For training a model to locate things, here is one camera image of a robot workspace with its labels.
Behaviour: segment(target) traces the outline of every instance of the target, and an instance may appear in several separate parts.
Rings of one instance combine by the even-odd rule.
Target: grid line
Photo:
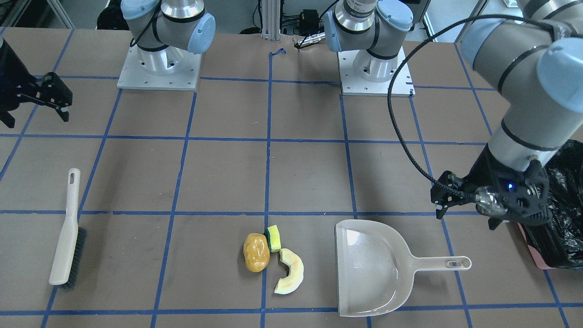
[[[346,148],[346,162],[348,164],[348,182],[350,184],[350,199],[352,201],[352,213],[355,219],[358,219],[358,210],[356,208],[356,192],[354,191],[354,177],[352,174],[352,162],[350,161],[350,145],[348,142],[348,128],[346,126],[346,112],[344,110],[344,97],[340,93],[340,112],[342,113],[342,128],[344,130],[344,145]]]
[[[564,308],[583,308],[583,303],[561,303]],[[463,305],[413,305],[401,306],[400,311],[443,311],[443,310],[488,310],[488,309],[541,309],[556,308],[556,303],[486,303]],[[273,308],[273,309],[159,309],[158,315],[197,315],[197,314],[239,314],[239,313],[323,313],[337,312],[337,308]],[[0,310],[0,316],[43,316],[44,310]],[[152,315],[154,310],[51,310],[51,316],[62,315]]]
[[[5,27],[2,28],[2,30],[0,30],[0,34],[2,34],[5,31]],[[71,33],[69,34],[69,38],[67,39],[67,42],[65,43],[65,46],[61,52],[61,55],[59,56],[59,59],[57,61],[57,63],[55,64],[55,70],[56,67],[58,66],[64,52],[65,49],[69,43],[69,40],[71,39],[73,31],[71,31]],[[426,89],[462,89],[462,90],[472,90],[474,93],[474,96],[476,98],[476,102],[478,104],[478,106],[480,107],[480,111],[482,112],[482,116],[484,118],[484,122],[488,128],[489,133],[491,134],[491,130],[490,130],[490,126],[489,126],[489,122],[487,121],[487,118],[485,116],[485,113],[483,111],[483,108],[481,106],[480,100],[477,96],[476,90],[487,90],[487,91],[496,91],[493,88],[475,88],[472,84],[472,81],[470,79],[470,76],[467,72],[467,69],[465,68],[464,64],[463,64],[463,60],[461,58],[461,55],[459,53],[458,47],[457,45],[455,45],[456,51],[458,52],[458,56],[459,59],[462,61],[462,67],[464,68],[464,71],[466,73],[466,77],[468,78],[468,81],[470,83],[470,87],[466,88],[466,87],[444,87],[444,86],[416,86],[418,88],[426,88]],[[269,56],[270,59],[270,63],[269,63],[269,79],[230,79],[230,78],[207,78],[207,77],[201,77],[201,79],[209,79],[209,80],[220,80],[220,81],[249,81],[249,82],[268,82],[269,84],[269,100],[268,100],[268,116],[271,115],[271,86],[273,83],[301,83],[301,84],[330,84],[330,85],[334,85],[334,84],[339,84],[339,82],[330,82],[330,81],[287,81],[287,80],[273,80],[272,79],[272,63],[271,63],[271,59],[272,59],[272,54],[270,53]],[[117,76],[76,76],[76,75],[66,75],[66,76],[61,76],[61,78],[69,78],[69,79],[118,79]],[[196,97],[196,93],[195,96],[193,98],[193,104],[191,107],[191,119],[192,119],[192,111],[194,110],[194,99]],[[343,103],[342,103],[342,95],[340,95],[340,101],[341,101],[341,108],[343,111]],[[410,100],[411,105],[412,105],[412,110],[415,112],[415,109],[413,108],[413,100]],[[116,101],[116,105],[114,105],[114,110],[112,112],[112,116],[110,117],[110,122],[113,119],[113,114],[115,113],[115,108],[117,107],[117,101]],[[268,147],[267,147],[267,163],[266,163],[266,207],[265,207],[265,211],[264,212],[206,212],[206,211],[201,211],[201,212],[187,212],[187,211],[176,211],[175,210],[175,202],[173,202],[173,209],[171,211],[82,211],[82,206],[80,207],[79,210],[79,215],[88,215],[88,214],[106,214],[106,213],[112,213],[113,215],[263,215],[265,218],[265,226],[267,224],[267,218],[268,215],[287,215],[287,216],[294,216],[294,215],[346,215],[346,216],[355,216],[357,217],[358,215],[423,215],[423,216],[434,216],[435,213],[434,212],[358,212],[356,211],[356,199],[355,199],[355,194],[354,194],[354,189],[353,189],[353,181],[352,178],[349,177],[350,180],[350,184],[351,184],[351,197],[352,197],[352,201],[353,201],[353,211],[352,212],[270,212],[268,211],[268,186],[269,186],[269,146],[271,144],[271,141],[274,142],[337,142],[337,143],[345,143],[345,147],[346,147],[346,152],[347,152],[347,164],[349,166],[349,175],[351,170],[351,164],[350,164],[350,153],[349,153],[349,144],[351,143],[389,143],[389,144],[397,144],[399,143],[399,141],[374,141],[374,140],[349,140],[347,137],[347,129],[346,129],[346,118],[344,116],[344,112],[343,114],[343,128],[344,128],[344,132],[345,132],[345,137],[344,140],[341,139],[326,139],[326,140],[317,140],[317,139],[271,139],[270,138],[270,131],[271,128],[269,127],[269,124],[271,122],[271,118],[268,120],[268,137],[267,139],[259,139],[259,138],[205,138],[205,137],[189,137],[188,136],[188,129],[190,129],[191,124],[188,124],[188,129],[187,129],[187,136],[186,137],[164,137],[164,136],[160,136],[160,137],[151,137],[151,136],[123,136],[123,135],[112,135],[109,136],[107,135],[107,130],[106,129],[106,133],[104,135],[42,135],[42,134],[25,134],[25,130],[28,127],[30,121],[33,118],[33,115],[35,114],[37,110],[37,106],[34,107],[33,111],[31,112],[31,115],[29,116],[27,123],[25,124],[23,130],[21,131],[20,134],[0,134],[0,137],[13,137],[13,138],[17,138],[17,143],[15,144],[11,155],[9,156],[9,158],[7,159],[5,166],[3,167],[2,171],[0,172],[0,181],[2,180],[3,175],[6,172],[6,169],[8,168],[8,165],[10,163],[10,160],[12,160],[12,157],[14,156],[14,153],[16,152],[16,148],[17,146],[20,144],[20,141],[23,138],[26,137],[33,137],[33,138],[42,138],[42,137],[53,137],[53,138],[101,138],[102,139],[102,147],[103,148],[103,143],[105,143],[106,139],[112,138],[112,139],[179,139],[179,140],[184,140],[185,146],[183,149],[183,157],[182,157],[182,164],[181,164],[181,169],[179,172],[179,177],[177,179],[177,186],[176,186],[176,190],[175,190],[175,198],[178,196],[178,192],[179,192],[179,188],[180,188],[180,174],[182,172],[184,163],[184,154],[185,154],[185,150],[187,148],[187,143],[189,140],[208,140],[208,141],[267,141],[268,142]],[[437,144],[437,145],[486,145],[486,143],[482,143],[482,142],[461,142],[461,143],[457,143],[457,142],[433,142],[433,141],[423,141],[421,139],[421,130],[419,127],[419,123],[416,119],[416,124],[417,124],[417,130],[419,133],[419,137],[420,137],[420,141],[408,141],[408,144],[420,144],[422,146],[422,150],[424,153],[424,157],[426,159],[426,164],[427,164],[427,168],[428,171],[431,174],[431,167],[429,164],[429,157],[426,154],[425,151],[425,145],[427,144]],[[94,163],[94,168],[93,168],[93,173],[94,173],[94,169],[97,165],[97,161],[99,160],[99,152],[98,152],[98,156],[96,158],[96,162]],[[90,182],[87,183],[86,186],[86,190],[84,193],[84,198],[86,197],[86,193],[89,189],[90,186]],[[51,210],[0,210],[0,214],[32,214],[32,213],[36,213],[36,214],[64,214],[65,211],[51,211]],[[477,212],[449,212],[447,215],[479,215]],[[444,228],[444,233],[446,236],[446,240],[448,242],[448,248],[450,250],[450,255],[453,255],[453,250],[452,250],[452,246],[451,246],[451,240],[449,239],[449,234],[447,232],[447,226],[445,224],[445,221],[442,220],[442,225]],[[169,241],[170,241],[170,237],[171,237],[171,226],[169,224],[169,232],[167,235],[167,246],[169,245]],[[423,310],[464,310],[466,312],[466,318],[468,319],[468,325],[469,327],[471,326],[471,321],[469,318],[469,309],[511,309],[511,308],[558,308],[561,314],[561,317],[563,318],[563,322],[565,323],[565,327],[568,327],[568,323],[566,320],[566,317],[564,316],[563,310],[562,308],[583,308],[583,303],[561,303],[558,299],[558,296],[556,295],[556,292],[554,290],[552,281],[550,279],[550,276],[548,275],[548,272],[545,270],[545,276],[547,278],[547,282],[549,283],[549,287],[553,293],[554,296],[554,300],[555,303],[507,303],[507,304],[477,304],[477,305],[468,305],[465,302],[465,296],[463,295],[463,288],[461,285],[461,279],[459,278],[459,273],[456,271],[456,278],[458,280],[458,287],[460,289],[460,293],[462,296],[462,305],[446,305],[446,306],[403,306],[401,308],[399,308],[397,311],[423,311]],[[0,316],[24,316],[24,315],[31,315],[31,316],[45,316],[45,318],[43,318],[43,324],[41,325],[41,327],[44,327],[46,325],[46,320],[47,317],[49,315],[99,315],[99,314],[108,314],[108,315],[152,315],[152,316],[156,316],[156,315],[173,315],[173,314],[192,314],[192,315],[196,315],[196,314],[236,314],[236,313],[241,313],[241,314],[261,314],[262,316],[262,321],[261,321],[261,327],[264,328],[265,326],[265,314],[266,313],[308,313],[308,312],[337,312],[336,308],[277,308],[277,309],[267,309],[265,308],[265,282],[266,282],[266,270],[264,270],[263,273],[263,277],[262,277],[262,306],[261,308],[258,309],[152,309],[152,310],[52,310],[51,308],[47,308],[47,310],[19,310],[19,311],[1,311],[0,310]],[[51,294],[51,299],[54,300],[55,298],[55,294],[56,294],[56,289],[53,290],[52,294]],[[367,326],[371,327],[371,320],[370,317],[367,318]]]
[[[59,67],[59,64],[61,63],[61,59],[63,58],[63,55],[65,54],[65,51],[67,50],[67,47],[69,46],[69,42],[70,42],[71,37],[73,36],[74,32],[75,32],[75,30],[71,30],[71,32],[69,32],[69,36],[67,37],[67,40],[65,41],[65,45],[63,46],[63,49],[61,50],[61,53],[59,54],[59,57],[57,58],[57,61],[52,68],[53,72],[55,72],[57,70],[57,67]],[[26,132],[26,128],[30,124],[30,121],[32,120],[34,114],[36,113],[37,108],[38,108],[38,105],[35,105],[33,112],[30,114],[29,120],[26,122],[25,128],[22,129],[22,135],[24,135],[24,133]],[[48,320],[48,315],[49,315],[48,313],[52,308],[52,303],[55,301],[55,297],[57,295],[57,289],[58,289],[57,286],[53,286],[53,288],[52,288],[51,296],[48,299],[47,308],[46,308],[45,314],[43,316],[43,321],[40,324],[41,328],[45,328],[47,326],[47,320]]]
[[[429,156],[427,155],[427,151],[425,149],[425,143],[423,141],[423,136],[421,134],[421,126],[419,126],[419,120],[417,119],[417,112],[415,110],[415,104],[413,102],[413,95],[412,94],[409,96],[409,103],[411,105],[411,111],[413,112],[413,118],[415,120],[415,125],[417,127],[417,133],[419,134],[419,141],[421,142],[421,149],[423,151],[423,156],[425,157],[425,163],[427,164],[427,172],[429,173],[430,176],[433,176],[433,172],[431,171],[431,164],[429,162]],[[441,219],[441,226],[443,228],[445,240],[447,242],[447,247],[449,249],[449,255],[455,256],[454,249],[451,245],[451,239],[449,238],[449,232],[447,231],[447,225],[445,224],[445,218]],[[466,320],[468,322],[468,328],[473,328],[472,318],[470,317],[470,311],[468,309],[468,303],[466,302],[466,296],[465,296],[465,293],[463,291],[463,285],[462,285],[462,280],[459,276],[459,271],[454,271],[454,274],[455,274],[455,279],[457,280],[457,283],[458,283],[459,296],[462,299],[463,311],[465,312],[465,315],[466,315]]]
[[[190,107],[190,114],[188,117],[188,124],[186,128],[186,135],[184,137],[184,146],[182,147],[182,157],[180,159],[180,170],[178,171],[178,176],[176,178],[176,187],[174,189],[174,198],[172,200],[172,210],[170,214],[170,220],[168,221],[168,232],[166,236],[166,244],[164,246],[164,255],[162,257],[162,265],[160,268],[160,277],[158,279],[158,288],[156,290],[156,299],[154,300],[154,312],[152,314],[152,321],[150,323],[151,328],[156,327],[156,319],[158,308],[160,307],[160,298],[162,295],[162,286],[164,284],[164,275],[166,273],[166,264],[168,263],[168,253],[170,251],[170,242],[172,238],[172,228],[174,226],[174,218],[176,216],[176,205],[178,203],[178,195],[180,192],[180,183],[182,181],[182,173],[184,171],[184,162],[186,160],[187,150],[188,150],[188,137],[190,135],[190,130],[192,126],[192,118],[194,117],[194,108],[196,106],[196,92],[192,95],[192,102]]]
[[[559,309],[559,314],[561,314],[563,324],[565,325],[565,328],[569,328],[569,322],[567,322],[567,317],[565,316],[565,312],[563,311],[563,307],[561,306],[561,302],[559,301],[559,296],[557,296],[557,292],[554,290],[553,281],[550,279],[549,271],[548,270],[543,271],[545,272],[545,278],[547,283],[549,284],[550,291],[553,294],[555,305]]]
[[[476,99],[477,106],[480,108],[480,113],[482,114],[482,117],[484,118],[484,123],[486,124],[486,128],[488,129],[488,133],[490,135],[492,135],[492,129],[490,128],[490,123],[488,123],[488,118],[486,118],[486,113],[484,112],[484,108],[482,107],[482,103],[480,102],[480,99],[477,96],[476,89],[474,88],[474,85],[472,83],[472,78],[470,78],[470,74],[468,72],[468,69],[466,68],[466,65],[464,65],[464,63],[463,63],[462,54],[459,52],[459,48],[458,48],[458,45],[456,43],[454,43],[454,47],[455,47],[455,52],[458,54],[459,62],[462,65],[463,72],[466,74],[466,78],[468,79],[468,82],[470,83],[470,87],[472,88],[472,92],[474,94],[474,98]]]
[[[82,215],[98,215],[108,214],[113,215],[171,215],[171,211],[79,211]],[[175,211],[176,215],[190,215],[190,216],[264,216],[266,212],[219,212],[219,211]],[[64,215],[64,210],[0,210],[0,214],[55,214]],[[352,216],[354,212],[335,212],[335,211],[318,211],[318,212],[283,212],[283,211],[269,211],[268,215],[278,215],[287,217],[310,217],[310,216]],[[434,217],[435,212],[367,212],[356,211],[358,216],[417,216],[417,217]],[[446,215],[481,215],[476,211],[448,211]]]
[[[20,137],[19,133],[3,133],[0,137]],[[80,138],[80,139],[101,139],[103,135],[98,134],[24,134],[23,138]],[[106,135],[106,139],[148,139],[148,140],[198,140],[198,141],[242,141],[242,142],[266,142],[266,138],[237,138],[237,137],[178,137],[165,135]],[[290,138],[272,138],[272,142],[321,142],[321,143],[337,143],[343,144],[348,142],[350,144],[400,144],[398,140],[368,140],[368,139],[290,139]],[[408,140],[406,144],[420,145],[420,141]],[[474,141],[424,141],[426,145],[476,145],[485,146],[486,142]]]

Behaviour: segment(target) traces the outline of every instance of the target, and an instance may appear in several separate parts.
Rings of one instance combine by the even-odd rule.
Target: yellow sponge
[[[271,252],[278,252],[282,248],[282,241],[279,239],[279,230],[277,225],[272,225],[265,229],[267,244]]]

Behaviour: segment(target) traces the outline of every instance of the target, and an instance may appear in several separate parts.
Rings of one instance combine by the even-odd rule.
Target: brush handle
[[[77,210],[79,208],[79,180],[81,172],[79,169],[70,169],[67,177],[67,208],[65,222],[61,228],[57,250],[52,261],[51,276],[48,282],[51,285],[62,285],[69,280],[71,264],[75,255],[77,244],[77,234],[79,226],[77,224]]]

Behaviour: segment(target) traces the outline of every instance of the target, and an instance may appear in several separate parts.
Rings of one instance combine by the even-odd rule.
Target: melon slice
[[[290,273],[287,277],[279,279],[275,293],[285,295],[295,291],[304,281],[304,263],[298,255],[287,248],[279,251],[279,260],[289,267]]]

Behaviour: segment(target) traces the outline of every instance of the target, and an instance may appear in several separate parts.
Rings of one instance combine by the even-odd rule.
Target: electrical cable
[[[137,39],[132,38],[132,40],[129,42],[129,47],[133,47],[136,45],[136,43],[138,43],[138,41],[142,38],[142,36],[144,35],[144,33],[146,33],[148,27],[150,27],[150,25],[152,25],[152,23],[154,22],[154,19],[156,19],[158,17],[158,13],[160,12],[160,8],[162,6],[162,0],[160,0],[158,2],[158,5],[156,5],[156,9],[154,10],[154,13],[152,14],[152,17],[150,17],[150,20],[148,21],[148,23],[146,24],[146,27],[144,27],[144,29],[142,30],[142,32],[140,33],[140,35],[138,35]]]
[[[257,8],[259,9],[257,10],[259,12],[259,29],[263,31],[263,14],[261,13],[261,0],[257,0]]]
[[[387,91],[387,106],[388,106],[389,114],[391,115],[391,123],[393,124],[393,128],[395,128],[395,132],[397,134],[397,137],[399,138],[399,142],[401,143],[401,146],[403,147],[403,150],[405,151],[405,154],[407,154],[407,157],[409,158],[409,160],[411,161],[411,163],[413,164],[413,166],[419,171],[419,173],[421,173],[429,181],[431,181],[434,184],[440,186],[441,188],[449,191],[451,194],[453,194],[455,196],[458,196],[458,197],[461,197],[463,199],[470,200],[470,201],[473,201],[473,199],[471,198],[471,196],[468,193],[466,193],[464,191],[460,191],[460,190],[455,190],[455,189],[453,189],[451,187],[448,187],[448,186],[444,185],[443,183],[437,181],[431,175],[429,175],[429,173],[425,172],[425,170],[423,170],[423,168],[419,165],[419,163],[417,163],[417,161],[415,160],[415,158],[413,158],[413,155],[411,155],[411,152],[409,151],[409,148],[405,144],[405,140],[403,139],[403,136],[401,135],[401,131],[399,130],[399,127],[397,126],[397,122],[395,120],[395,113],[393,112],[393,107],[392,107],[392,103],[391,103],[391,93],[392,93],[393,86],[395,84],[397,75],[401,72],[401,70],[403,69],[403,67],[405,66],[405,64],[407,64],[407,62],[411,59],[411,57],[413,57],[421,48],[423,48],[424,46],[426,46],[434,38],[443,35],[444,33],[446,33],[447,31],[449,31],[451,29],[453,29],[456,26],[459,26],[461,24],[465,24],[465,23],[468,23],[468,22],[473,22],[473,21],[478,20],[478,19],[487,19],[487,18],[500,18],[500,19],[518,20],[518,21],[525,22],[525,23],[530,24],[530,25],[535,25],[535,26],[541,28],[542,30],[545,30],[547,32],[550,32],[551,35],[553,35],[553,26],[551,24],[548,24],[548,23],[545,23],[545,22],[539,22],[539,21],[533,20],[533,19],[522,18],[522,17],[519,17],[519,16],[511,16],[511,15],[480,15],[480,16],[471,16],[471,17],[468,17],[466,19],[462,19],[462,20],[457,21],[457,22],[453,23],[452,25],[449,25],[448,27],[442,29],[441,31],[437,32],[435,35],[430,36],[429,39],[423,41],[417,47],[415,47],[415,49],[413,49],[413,51],[411,51],[405,57],[405,59],[401,62],[401,64],[399,65],[399,67],[397,67],[397,69],[395,70],[395,73],[393,74],[393,77],[391,78],[391,83],[389,84],[389,89]]]
[[[259,4],[257,4],[257,6],[255,6],[255,9],[253,10],[253,15],[251,15],[251,20],[253,21],[253,26],[259,28],[259,26],[257,26],[257,24],[255,24],[255,12],[257,12],[257,9],[259,8]]]

